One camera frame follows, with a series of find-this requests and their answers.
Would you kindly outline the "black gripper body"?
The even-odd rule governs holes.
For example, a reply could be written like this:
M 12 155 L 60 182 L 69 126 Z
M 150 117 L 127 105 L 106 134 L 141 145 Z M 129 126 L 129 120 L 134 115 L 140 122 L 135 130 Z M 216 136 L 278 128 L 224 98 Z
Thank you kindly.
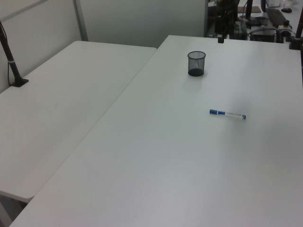
M 237 7 L 231 9 L 216 8 L 217 15 L 215 17 L 216 24 L 227 25 L 230 22 L 235 22 L 237 19 Z

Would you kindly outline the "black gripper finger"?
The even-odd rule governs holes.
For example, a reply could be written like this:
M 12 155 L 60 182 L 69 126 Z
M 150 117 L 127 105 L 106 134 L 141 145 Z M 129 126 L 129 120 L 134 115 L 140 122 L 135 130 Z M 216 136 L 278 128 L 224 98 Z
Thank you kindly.
M 224 43 L 224 36 L 223 36 L 223 26 L 222 26 L 222 24 L 217 24 L 216 25 L 216 34 L 217 34 L 218 43 L 223 44 Z
M 229 23 L 227 26 L 227 32 L 229 38 L 236 38 L 236 33 L 235 33 L 235 28 L 236 28 L 236 23 Z

